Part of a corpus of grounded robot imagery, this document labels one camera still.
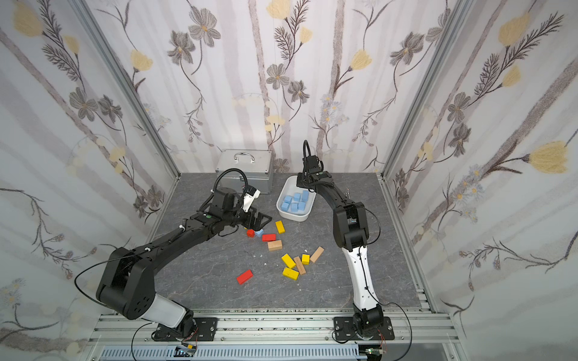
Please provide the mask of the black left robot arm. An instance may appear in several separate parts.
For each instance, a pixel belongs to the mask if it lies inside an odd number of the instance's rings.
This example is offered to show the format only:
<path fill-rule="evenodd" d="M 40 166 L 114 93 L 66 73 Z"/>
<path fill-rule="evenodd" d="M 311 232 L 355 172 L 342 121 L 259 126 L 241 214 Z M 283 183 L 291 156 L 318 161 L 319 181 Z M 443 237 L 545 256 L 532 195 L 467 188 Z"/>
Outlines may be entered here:
<path fill-rule="evenodd" d="M 197 328 L 193 311 L 158 294 L 155 277 L 173 260 L 227 227 L 263 229 L 272 218 L 253 206 L 259 195 L 244 171 L 224 171 L 209 198 L 177 229 L 147 245 L 118 248 L 111 254 L 96 291 L 97 300 L 128 320 L 157 323 L 182 338 L 192 334 Z"/>

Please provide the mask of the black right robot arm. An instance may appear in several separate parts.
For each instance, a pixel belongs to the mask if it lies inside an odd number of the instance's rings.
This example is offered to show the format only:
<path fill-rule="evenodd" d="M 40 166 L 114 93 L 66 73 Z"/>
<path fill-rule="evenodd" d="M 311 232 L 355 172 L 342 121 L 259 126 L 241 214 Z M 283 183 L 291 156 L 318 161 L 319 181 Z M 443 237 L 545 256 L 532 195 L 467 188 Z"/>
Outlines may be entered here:
<path fill-rule="evenodd" d="M 368 263 L 367 209 L 335 185 L 333 176 L 308 145 L 303 149 L 303 170 L 297 175 L 297 186 L 320 195 L 333 212 L 334 241 L 345 254 L 352 278 L 354 331 L 361 338 L 369 338 L 384 325 L 384 314 Z"/>

